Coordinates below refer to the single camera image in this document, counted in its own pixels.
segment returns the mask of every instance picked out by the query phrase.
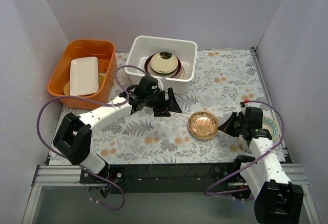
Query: floral tablecloth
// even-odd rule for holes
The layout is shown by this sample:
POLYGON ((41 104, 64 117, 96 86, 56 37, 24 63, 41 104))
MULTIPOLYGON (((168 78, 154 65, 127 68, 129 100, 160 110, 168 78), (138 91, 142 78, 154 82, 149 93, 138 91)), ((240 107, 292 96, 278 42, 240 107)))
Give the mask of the floral tablecloth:
MULTIPOLYGON (((117 65, 124 65, 127 57, 128 53, 117 53, 117 65)), ((125 87, 131 85, 123 70, 118 79, 125 87)), ((109 101, 120 92, 114 82, 109 101)), ((151 108, 143 109, 103 128, 93 136, 91 148, 109 164, 232 162, 237 155, 249 155, 242 149, 242 138, 218 132, 210 140, 199 140, 187 127, 188 118, 195 111, 211 111, 222 124, 231 112, 240 110, 240 101, 266 100, 249 50, 199 51, 195 77, 187 93, 175 96, 183 114, 159 118, 153 116, 151 108)), ((265 116, 272 116, 267 107, 261 108, 265 116)), ((69 112, 85 111, 63 106, 59 122, 69 112)), ((280 161, 284 160, 281 149, 276 154, 280 161)), ((54 153, 50 156, 50 165, 69 164, 54 153)))

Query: white wall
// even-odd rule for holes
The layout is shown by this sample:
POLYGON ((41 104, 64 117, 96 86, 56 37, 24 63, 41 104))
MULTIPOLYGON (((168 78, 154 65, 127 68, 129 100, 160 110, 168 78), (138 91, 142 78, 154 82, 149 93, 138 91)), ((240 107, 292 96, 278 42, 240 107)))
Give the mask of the white wall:
POLYGON ((283 0, 258 47, 286 145, 303 165, 322 223, 328 220, 328 0, 283 0))
MULTIPOLYGON (((0 0, 0 222, 20 223, 37 164, 47 150, 36 117, 50 97, 46 84, 68 43, 46 0, 0 0)), ((59 103, 45 111, 50 141, 59 103)))
POLYGON ((103 38, 130 50, 139 35, 199 49, 257 46, 281 0, 47 0, 68 40, 103 38))

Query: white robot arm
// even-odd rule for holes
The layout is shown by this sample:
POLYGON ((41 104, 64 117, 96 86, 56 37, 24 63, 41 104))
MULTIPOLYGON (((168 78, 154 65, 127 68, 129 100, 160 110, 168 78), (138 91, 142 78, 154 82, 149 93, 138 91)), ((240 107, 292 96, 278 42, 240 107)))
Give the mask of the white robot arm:
POLYGON ((234 170, 256 161, 240 172, 254 195, 255 217, 259 223, 297 224, 303 201, 302 187, 292 183, 276 154, 271 151, 271 134, 267 129, 262 129, 263 111, 241 104, 241 112, 233 112, 219 130, 233 137, 242 135, 246 141, 243 146, 247 146, 244 149, 249 149, 254 155, 238 156, 234 160, 238 168, 234 170))
POLYGON ((130 86, 127 91, 130 97, 124 105, 114 106, 127 100, 126 92, 109 103, 113 105, 112 107, 101 106, 79 116, 69 113, 64 117, 53 144, 72 165, 81 165, 106 178, 108 164, 90 148, 93 134, 144 107, 153 108, 154 116, 169 117, 170 112, 182 113, 175 100, 173 89, 168 89, 169 98, 166 100, 165 91, 158 87, 158 80, 149 75, 144 76, 139 85, 130 86))

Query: orange bin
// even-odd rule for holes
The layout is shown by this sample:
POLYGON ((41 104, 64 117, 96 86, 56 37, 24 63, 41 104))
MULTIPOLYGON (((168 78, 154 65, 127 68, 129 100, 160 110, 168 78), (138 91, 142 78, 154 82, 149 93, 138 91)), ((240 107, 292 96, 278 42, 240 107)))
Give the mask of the orange bin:
MULTIPOLYGON (((98 92, 83 96, 83 98, 107 103, 117 64, 115 46, 105 40, 78 39, 69 43, 50 78, 49 93, 55 97, 64 96, 64 86, 70 79, 71 60, 89 56, 98 58, 98 71, 100 74, 105 74, 105 78, 98 92)), ((99 105, 72 98, 63 98, 61 101, 74 109, 94 110, 99 107, 99 105)))

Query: amber glass plate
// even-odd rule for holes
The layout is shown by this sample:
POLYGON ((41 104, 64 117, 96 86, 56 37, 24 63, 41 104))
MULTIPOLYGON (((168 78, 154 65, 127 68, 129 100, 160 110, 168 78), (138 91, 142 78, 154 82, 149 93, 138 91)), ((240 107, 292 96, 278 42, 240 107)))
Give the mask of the amber glass plate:
POLYGON ((188 128, 193 136, 199 139, 213 138, 219 127, 215 114, 209 111, 197 111, 189 117, 188 128))

